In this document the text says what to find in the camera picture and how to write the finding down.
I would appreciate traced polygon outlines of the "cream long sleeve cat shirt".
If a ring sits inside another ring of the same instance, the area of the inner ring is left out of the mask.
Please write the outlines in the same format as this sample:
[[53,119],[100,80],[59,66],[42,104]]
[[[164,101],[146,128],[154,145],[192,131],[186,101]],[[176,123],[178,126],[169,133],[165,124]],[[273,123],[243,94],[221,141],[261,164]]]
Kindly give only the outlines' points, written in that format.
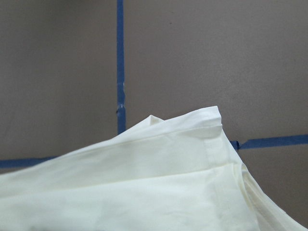
[[216,106],[0,177],[3,231],[302,231],[260,188]]

